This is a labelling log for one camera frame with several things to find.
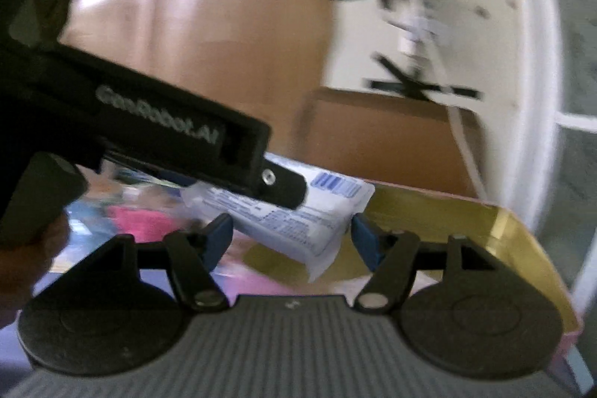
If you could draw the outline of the pink knitted yarn bundle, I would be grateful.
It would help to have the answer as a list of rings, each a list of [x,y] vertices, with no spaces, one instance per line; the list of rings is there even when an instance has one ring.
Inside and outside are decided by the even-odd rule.
[[[186,226],[187,219],[175,206],[111,205],[107,216],[118,234],[130,234],[136,242],[159,242],[167,234]]]

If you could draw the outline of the white blue wipes packet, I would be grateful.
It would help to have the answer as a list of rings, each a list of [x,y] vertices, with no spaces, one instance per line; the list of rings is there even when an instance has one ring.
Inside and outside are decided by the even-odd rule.
[[[306,198],[297,209],[251,199],[205,182],[182,189],[181,199],[189,211],[207,220],[229,213],[235,230],[304,264],[307,280],[313,282],[336,260],[352,216],[364,211],[374,185],[277,154],[266,154],[266,160],[304,177]]]

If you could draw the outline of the pink macaron biscuit tin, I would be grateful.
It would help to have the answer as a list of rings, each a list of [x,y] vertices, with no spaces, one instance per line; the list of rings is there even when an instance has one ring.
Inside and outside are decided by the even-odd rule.
[[[550,257],[516,214],[469,198],[382,184],[376,185],[365,213],[384,230],[412,231],[424,241],[444,244],[452,235],[468,237],[557,306],[564,334],[556,356],[564,358],[574,348],[583,331],[583,320]],[[342,237],[335,261],[316,281],[310,281],[303,264],[240,232],[216,268],[216,276],[231,300],[240,294],[341,294],[352,301],[370,274],[349,235]]]

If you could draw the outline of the brown chair backrest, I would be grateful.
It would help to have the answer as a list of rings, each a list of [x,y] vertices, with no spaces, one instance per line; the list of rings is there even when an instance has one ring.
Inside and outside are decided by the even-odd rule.
[[[433,102],[320,88],[297,114],[290,157],[360,179],[476,197],[448,109]]]

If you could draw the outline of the brown cardboard sheet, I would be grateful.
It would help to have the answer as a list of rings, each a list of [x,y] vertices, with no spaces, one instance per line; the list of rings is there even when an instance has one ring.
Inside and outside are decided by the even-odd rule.
[[[288,156],[332,37],[330,0],[72,0],[62,41],[268,123]]]

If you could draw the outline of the white power adapter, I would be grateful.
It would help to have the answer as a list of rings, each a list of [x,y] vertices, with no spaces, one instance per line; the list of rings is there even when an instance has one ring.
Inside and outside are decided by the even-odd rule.
[[[425,60],[425,40],[442,44],[448,39],[449,28],[431,12],[416,2],[403,2],[401,7],[384,16],[388,25],[398,29],[398,52],[409,60]]]

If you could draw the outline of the white window frame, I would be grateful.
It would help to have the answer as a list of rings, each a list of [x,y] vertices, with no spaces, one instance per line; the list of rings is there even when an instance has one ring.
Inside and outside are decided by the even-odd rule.
[[[586,315],[596,301],[596,0],[515,5],[521,115],[505,204]]]

